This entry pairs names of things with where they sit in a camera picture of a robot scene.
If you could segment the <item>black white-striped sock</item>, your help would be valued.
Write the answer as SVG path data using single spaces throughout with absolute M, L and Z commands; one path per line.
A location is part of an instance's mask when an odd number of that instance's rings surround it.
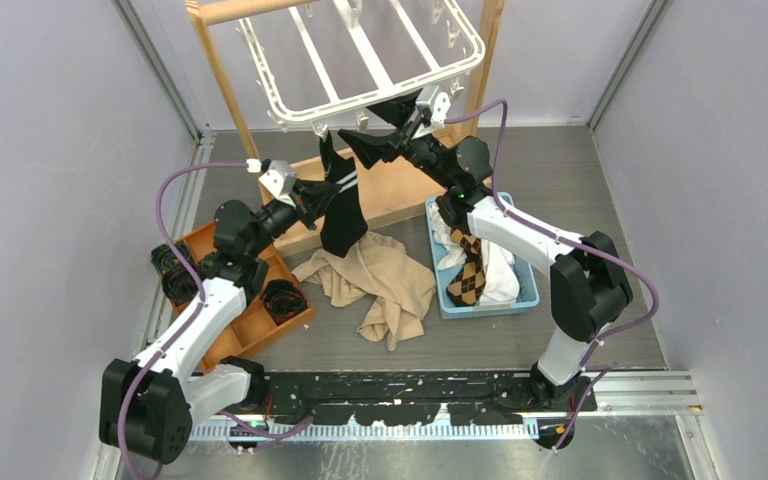
M 326 252 L 345 257 L 366 234 L 368 224 L 360 205 L 357 173 L 346 175 L 337 185 L 340 190 L 326 210 L 320 240 Z
M 352 157 L 344 157 L 335 150 L 330 133 L 320 139 L 319 153 L 324 169 L 324 178 L 327 182 L 340 186 L 340 192 L 357 186 L 358 175 L 355 160 Z

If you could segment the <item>white plastic clip hanger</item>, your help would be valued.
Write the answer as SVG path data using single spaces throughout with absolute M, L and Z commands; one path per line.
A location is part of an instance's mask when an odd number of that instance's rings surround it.
M 318 130 L 429 87 L 455 99 L 486 45 L 455 1 L 314 1 L 239 20 L 267 114 Z

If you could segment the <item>brown argyle sock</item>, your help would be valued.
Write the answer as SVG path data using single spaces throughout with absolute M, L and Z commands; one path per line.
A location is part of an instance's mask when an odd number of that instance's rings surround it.
M 463 250 L 465 262 L 448 284 L 447 296 L 456 307 L 474 307 L 486 286 L 481 240 L 458 229 L 451 232 L 450 239 Z

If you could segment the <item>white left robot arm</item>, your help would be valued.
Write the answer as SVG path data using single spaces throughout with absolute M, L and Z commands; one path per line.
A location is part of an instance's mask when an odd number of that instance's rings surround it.
M 161 338 L 102 375 L 99 438 L 123 452 L 172 463 L 192 429 L 235 406 L 258 412 L 267 398 L 261 365 L 226 357 L 201 376 L 196 367 L 222 331 L 260 293 L 268 264 L 261 253 L 298 222 L 323 217 L 344 191 L 339 183 L 295 180 L 282 197 L 252 211 L 229 200 L 214 214 L 215 256 L 196 297 Z

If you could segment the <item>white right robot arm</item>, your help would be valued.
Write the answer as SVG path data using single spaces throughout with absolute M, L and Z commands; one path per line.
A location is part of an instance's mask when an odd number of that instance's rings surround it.
M 556 410 L 570 398 L 597 335 L 631 303 L 630 282 L 612 260 L 616 249 L 609 236 L 555 228 L 493 192 L 485 183 L 493 174 L 485 141 L 466 136 L 446 146 L 438 140 L 433 131 L 446 119 L 447 102 L 446 96 L 416 91 L 372 106 L 393 126 L 391 133 L 341 129 L 338 134 L 367 169 L 404 158 L 443 187 L 436 203 L 449 226 L 508 250 L 549 279 L 555 330 L 526 388 L 537 406 Z

